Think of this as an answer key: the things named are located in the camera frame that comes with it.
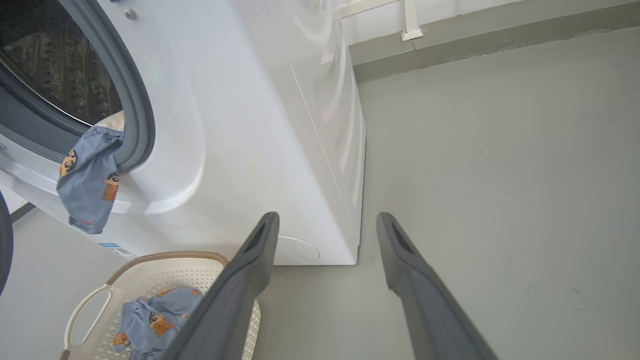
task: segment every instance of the laundry basket handle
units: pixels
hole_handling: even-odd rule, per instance
[[[104,305],[102,306],[102,309],[100,310],[100,313],[98,314],[98,316],[96,316],[95,320],[93,321],[93,324],[91,324],[91,327],[84,335],[84,338],[82,339],[80,344],[78,345],[71,344],[71,334],[74,331],[74,326],[76,326],[76,321],[80,316],[80,314],[82,313],[82,310],[84,310],[84,308],[91,302],[91,300],[93,300],[93,298],[95,298],[96,296],[98,296],[99,294],[105,291],[108,294],[107,301],[104,302]],[[105,284],[97,288],[96,290],[93,290],[89,295],[87,295],[80,302],[80,304],[78,304],[78,306],[76,306],[76,309],[71,314],[71,317],[69,318],[69,322],[67,323],[67,329],[65,330],[65,350],[73,350],[81,346],[86,341],[86,339],[89,337],[89,335],[93,331],[95,324],[98,323],[98,320],[100,320],[100,317],[102,317],[102,314],[104,313],[104,310],[107,308],[107,305],[109,305],[110,300],[111,300],[111,285]]]

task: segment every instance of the blue cartoon-print clothing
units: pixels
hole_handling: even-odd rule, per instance
[[[131,346],[131,360],[161,360],[161,355],[187,322],[202,296],[192,289],[163,291],[149,299],[126,302],[120,313],[116,352]]]
[[[58,195],[69,212],[69,224],[100,234],[107,224],[118,191],[118,165],[113,154],[122,131],[92,126],[63,159]]]

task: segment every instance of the gray baseboard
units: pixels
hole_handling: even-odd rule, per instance
[[[30,202],[27,202],[25,205],[22,205],[19,209],[11,213],[11,223],[20,220],[24,215],[27,215],[29,211],[35,209],[36,206]]]
[[[636,26],[640,26],[640,1],[524,0],[423,25],[424,37],[409,42],[393,34],[349,50],[356,81],[365,83],[474,56]]]

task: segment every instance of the woven basket rim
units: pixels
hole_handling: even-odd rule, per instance
[[[159,252],[157,254],[140,256],[122,265],[115,273],[113,273],[113,275],[107,280],[107,282],[105,282],[105,284],[113,285],[116,282],[116,280],[118,280],[118,278],[122,276],[122,274],[124,274],[127,270],[131,269],[136,265],[140,265],[142,263],[148,263],[149,261],[157,261],[157,260],[186,259],[186,258],[215,260],[221,263],[222,267],[227,267],[227,265],[229,264],[229,262],[224,256],[213,251],[187,250],[187,251]]]

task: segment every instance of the label sticker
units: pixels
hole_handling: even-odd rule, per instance
[[[129,251],[126,251],[125,249],[121,248],[118,244],[114,244],[114,243],[98,243],[98,244],[102,245],[102,247],[105,247],[105,248],[115,252],[116,254],[122,256],[125,259],[131,260],[131,259],[137,258],[137,256],[135,256],[134,254],[131,254]]]

